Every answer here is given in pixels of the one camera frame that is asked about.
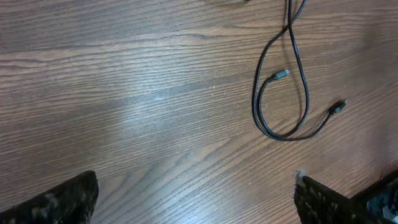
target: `cable connector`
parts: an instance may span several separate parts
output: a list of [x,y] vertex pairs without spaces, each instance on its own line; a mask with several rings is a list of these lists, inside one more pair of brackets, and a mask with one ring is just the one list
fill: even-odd
[[343,108],[346,106],[346,102],[347,102],[347,101],[348,101],[348,100],[346,100],[346,101],[344,101],[344,100],[337,101],[334,105],[332,105],[332,106],[329,108],[329,113],[330,113],[331,115],[334,115],[334,114],[339,113],[339,112],[342,111]]
[[271,78],[273,78],[274,80],[278,80],[278,79],[285,77],[289,73],[290,72],[286,69],[286,70],[280,71],[276,74],[273,74],[273,76],[271,76]]

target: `wooden surface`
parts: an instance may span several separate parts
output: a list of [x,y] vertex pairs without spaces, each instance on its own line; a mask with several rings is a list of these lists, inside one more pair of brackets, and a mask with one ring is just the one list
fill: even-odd
[[[293,170],[348,197],[398,169],[398,1],[308,0],[294,24],[320,124],[276,142],[251,114],[283,0],[0,0],[0,210],[85,170],[92,223],[297,223]],[[303,90],[290,39],[262,79],[280,132]]]

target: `cord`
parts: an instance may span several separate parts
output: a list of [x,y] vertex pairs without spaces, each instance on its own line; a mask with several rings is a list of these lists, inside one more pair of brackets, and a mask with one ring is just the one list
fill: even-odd
[[[268,44],[266,45],[265,49],[262,51],[262,54],[261,54],[261,57],[260,57],[260,61],[259,61],[258,66],[257,66],[256,77],[254,79],[253,98],[252,98],[252,112],[253,112],[254,122],[256,123],[257,127],[266,136],[268,136],[268,137],[270,137],[272,139],[278,140],[278,141],[299,141],[299,140],[305,140],[305,139],[309,139],[309,138],[314,137],[326,125],[326,123],[328,122],[330,117],[333,116],[336,113],[339,113],[346,105],[346,103],[344,101],[338,101],[332,107],[330,107],[329,111],[328,111],[328,116],[325,118],[325,120],[322,122],[322,124],[319,126],[319,128],[317,130],[315,130],[312,134],[309,134],[308,136],[304,136],[304,137],[288,138],[289,136],[294,134],[297,130],[299,130],[301,125],[303,125],[305,119],[308,116],[308,110],[309,110],[309,107],[310,107],[310,95],[308,93],[307,81],[305,80],[304,71],[303,71],[303,67],[302,67],[302,64],[301,64],[301,60],[300,60],[299,50],[297,49],[297,44],[296,44],[296,41],[294,39],[293,28],[292,28],[292,25],[293,25],[294,21],[297,19],[297,17],[302,12],[306,2],[307,2],[307,0],[303,0],[303,2],[301,3],[301,6],[299,7],[298,11],[296,12],[296,14],[294,15],[294,17],[292,19],[292,0],[289,0],[288,12],[287,12],[287,20],[288,20],[287,26],[285,26],[282,29],[281,32],[279,32],[273,39],[271,39],[271,41],[268,42]],[[259,77],[260,77],[261,67],[262,67],[262,64],[264,63],[264,59],[266,57],[266,53],[267,53],[268,49],[271,47],[271,45],[279,37],[282,37],[282,35],[287,30],[289,30],[290,39],[292,41],[293,50],[294,50],[294,54],[295,54],[295,57],[296,57],[296,60],[297,60],[298,69],[300,70],[300,76],[301,76],[301,80],[302,80],[302,83],[303,83],[303,86],[304,86],[305,111],[304,111],[304,114],[303,114],[302,118],[300,119],[300,121],[297,123],[297,125],[291,131],[289,131],[289,132],[287,132],[285,134],[277,134],[277,133],[271,131],[271,129],[268,127],[267,123],[264,120],[264,117],[263,117],[262,111],[261,111],[261,99],[262,99],[262,95],[264,94],[264,90],[266,89],[266,86],[268,84],[270,84],[270,82],[273,82],[273,81],[276,81],[276,80],[279,80],[279,79],[285,77],[286,75],[289,74],[289,71],[288,70],[284,70],[284,71],[276,73],[273,76],[271,76],[270,78],[268,78],[264,82],[264,84],[261,86],[260,94],[259,94],[258,99],[257,99],[257,88],[258,88],[258,84],[259,84]]]

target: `wooden table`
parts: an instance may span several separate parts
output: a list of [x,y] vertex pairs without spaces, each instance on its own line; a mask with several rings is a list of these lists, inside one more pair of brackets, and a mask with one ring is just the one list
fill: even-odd
[[[293,171],[352,196],[398,169],[398,1],[308,0],[293,28],[316,128],[277,142],[251,114],[282,0],[0,1],[0,209],[94,170],[92,223],[297,223]],[[288,35],[263,102],[280,133],[304,94]]]

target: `black object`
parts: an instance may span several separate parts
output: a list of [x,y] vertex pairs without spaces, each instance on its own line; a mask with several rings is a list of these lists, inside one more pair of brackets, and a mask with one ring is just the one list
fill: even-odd
[[[316,134],[319,133],[319,131],[324,127],[324,125],[326,125],[326,122],[328,122],[329,118],[334,115],[335,113],[340,112],[344,106],[345,103],[343,103],[342,101],[337,102],[336,104],[338,104],[338,106],[336,107],[336,104],[333,105],[330,109],[329,109],[329,113],[328,116],[325,118],[324,122],[322,122],[322,124],[320,125],[320,127],[314,131],[312,134],[309,134],[308,136],[304,136],[304,137],[299,137],[299,138],[288,138],[289,136],[291,136],[292,134],[294,134],[297,130],[299,130],[299,128],[301,127],[301,125],[303,125],[305,119],[308,116],[308,110],[310,107],[310,95],[308,93],[308,86],[307,86],[307,82],[305,81],[305,76],[304,76],[304,71],[303,71],[303,67],[301,64],[301,60],[300,60],[300,55],[299,55],[299,50],[297,49],[297,44],[295,42],[294,39],[294,35],[293,35],[293,28],[292,25],[294,23],[294,21],[297,19],[297,17],[300,15],[301,11],[304,8],[304,5],[306,3],[307,0],[303,0],[303,2],[301,3],[301,6],[299,7],[298,11],[296,12],[296,14],[294,15],[293,19],[292,19],[292,0],[289,0],[289,5],[288,5],[288,13],[287,13],[287,20],[288,20],[288,25],[286,27],[284,27],[282,29],[282,31],[277,34],[265,47],[264,51],[261,54],[260,57],[260,61],[258,63],[257,66],[257,72],[256,72],[256,77],[254,78],[254,88],[253,88],[253,98],[252,98],[252,112],[253,112],[253,118],[254,118],[254,122],[256,123],[257,127],[268,137],[278,140],[278,141],[299,141],[299,140],[304,140],[304,139],[308,139],[308,138],[312,138],[314,137]],[[258,88],[258,84],[259,84],[259,77],[260,77],[260,72],[261,72],[261,67],[262,64],[264,62],[264,59],[266,57],[266,53],[268,51],[268,49],[271,47],[271,45],[279,38],[282,37],[282,35],[289,30],[289,34],[290,34],[290,39],[292,41],[292,45],[293,45],[293,49],[294,49],[294,54],[296,56],[297,59],[297,65],[298,65],[298,69],[300,70],[300,76],[301,76],[301,80],[303,82],[303,86],[304,86],[304,92],[305,92],[305,111],[304,114],[301,118],[301,120],[297,123],[296,127],[294,127],[291,131],[289,131],[288,133],[285,134],[277,134],[273,131],[271,131],[271,129],[268,127],[267,123],[264,120],[264,117],[262,116],[262,111],[261,111],[261,99],[262,99],[262,95],[264,94],[264,90],[266,89],[266,86],[273,81],[279,80],[283,77],[285,77],[288,72],[279,72],[276,73],[275,75],[271,76],[270,78],[268,78],[264,84],[261,86],[260,89],[260,94],[259,97],[257,99],[257,88]]]
[[394,178],[370,186],[349,199],[307,177],[297,178],[294,202],[304,224],[393,223],[398,201],[398,171]]
[[86,171],[0,213],[0,224],[89,224],[97,197],[95,172]]

